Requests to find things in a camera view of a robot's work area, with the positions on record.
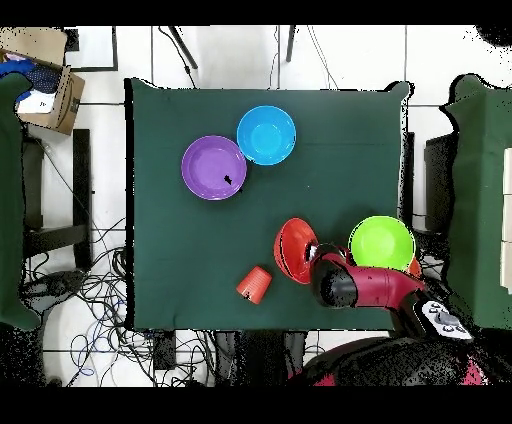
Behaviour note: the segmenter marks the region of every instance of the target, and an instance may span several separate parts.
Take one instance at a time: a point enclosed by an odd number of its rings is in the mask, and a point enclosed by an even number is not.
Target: green bowl
[[[405,271],[414,258],[416,242],[402,221],[372,216],[352,230],[349,250],[357,265]]]

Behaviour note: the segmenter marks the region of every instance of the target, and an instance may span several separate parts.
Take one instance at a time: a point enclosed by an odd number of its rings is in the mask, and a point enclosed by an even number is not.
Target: black stand
[[[32,198],[32,193],[41,192],[41,167],[31,172],[33,157],[43,158],[40,141],[25,138],[23,152],[24,187],[26,195],[25,238],[23,254],[25,258],[38,255],[64,246],[73,246],[76,267],[88,270],[92,266],[91,250],[91,172],[89,130],[73,131],[73,226],[63,228],[41,228],[41,196]]]
[[[286,49],[286,61],[292,61],[293,40],[295,39],[295,28],[297,25],[290,25],[290,32],[288,33],[288,48]]]
[[[192,57],[192,55],[190,54],[190,52],[188,51],[187,46],[185,46],[185,43],[183,42],[183,40],[180,37],[180,34],[178,34],[178,31],[176,30],[176,27],[170,26],[169,30],[171,31],[171,34],[174,37],[174,39],[176,40],[176,42],[178,43],[178,46],[180,46],[181,51],[187,57],[187,60],[189,61],[190,66],[192,66],[192,69],[197,69],[197,63],[194,60],[194,58]]]
[[[286,61],[290,62],[292,60],[292,51],[293,51],[293,40],[295,38],[295,28],[297,25],[290,25],[290,31],[288,34],[288,48],[286,50]],[[178,33],[178,30],[175,26],[170,26],[169,30],[171,31],[171,35],[176,40],[176,43],[178,43],[178,46],[180,46],[181,51],[183,54],[187,57],[187,60],[190,63],[190,66],[192,66],[192,69],[197,69],[197,63],[190,54],[190,52],[187,49],[187,46],[183,42],[183,39],[180,37],[180,34]]]

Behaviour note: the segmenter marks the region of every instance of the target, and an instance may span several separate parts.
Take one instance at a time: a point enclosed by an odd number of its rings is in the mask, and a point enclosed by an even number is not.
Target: white tile floor
[[[426,140],[452,131],[448,118],[437,108],[448,100],[449,86],[462,73],[478,73],[497,86],[512,84],[512,50],[495,48],[485,43],[472,26],[316,26],[316,37],[325,54],[330,73],[339,88],[362,90],[384,89],[394,81],[414,84],[415,92],[408,108],[409,131],[416,133],[414,213],[425,213],[423,179],[423,147]],[[199,65],[192,77],[199,88],[277,88],[277,63],[272,84],[270,69],[277,51],[275,26],[206,26],[183,27],[183,39]],[[98,28],[98,34],[108,34]],[[94,34],[94,28],[83,33]],[[126,216],[125,202],[125,121],[123,78],[138,77],[159,87],[191,87],[183,64],[171,42],[158,27],[116,27],[118,71],[84,72],[85,79],[75,128],[91,130],[93,172],[93,217],[101,230],[95,237]],[[285,61],[288,26],[281,26],[281,89],[321,89],[328,78],[317,56],[306,26],[298,26],[291,63]],[[104,60],[96,43],[98,56]],[[72,150],[69,137],[31,126],[30,131],[44,140],[49,155],[69,184],[72,183]],[[69,225],[72,222],[72,198],[60,177],[45,161],[43,171],[43,214],[45,226]],[[421,217],[415,225],[421,228]],[[125,242],[125,222],[105,237],[108,248]],[[104,247],[95,244],[95,254]],[[33,265],[42,258],[33,259]],[[74,267],[72,250],[51,253],[43,272]],[[98,268],[106,271],[105,262]],[[65,382],[75,374],[71,352],[76,360],[80,340],[71,347],[73,338],[90,331],[94,323],[87,306],[70,299],[55,307],[44,337],[45,367],[48,375],[60,376]],[[322,331],[319,344],[329,349],[341,343],[386,332]],[[192,331],[178,331],[181,341],[195,337]],[[307,346],[317,344],[318,333],[310,332]],[[194,343],[180,348],[178,360],[190,361]],[[310,348],[305,359],[316,354]],[[99,378],[109,369],[115,352],[95,352],[87,366],[96,368],[92,375],[80,375],[74,386],[98,386]],[[169,373],[165,381],[170,383]],[[204,380],[205,368],[199,367],[196,378]],[[140,367],[122,358],[105,375],[103,386],[151,385]]]

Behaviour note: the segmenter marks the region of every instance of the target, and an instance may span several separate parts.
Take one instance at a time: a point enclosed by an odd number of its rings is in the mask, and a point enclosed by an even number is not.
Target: blue bowl
[[[258,165],[275,165],[295,146],[295,124],[284,110],[258,106],[247,112],[238,124],[238,147]]]

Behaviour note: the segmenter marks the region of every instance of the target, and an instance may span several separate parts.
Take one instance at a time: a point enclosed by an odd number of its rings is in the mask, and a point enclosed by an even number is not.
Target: purple bowl
[[[206,200],[235,194],[245,180],[245,156],[231,140],[207,135],[194,141],[181,161],[181,175],[189,190]]]

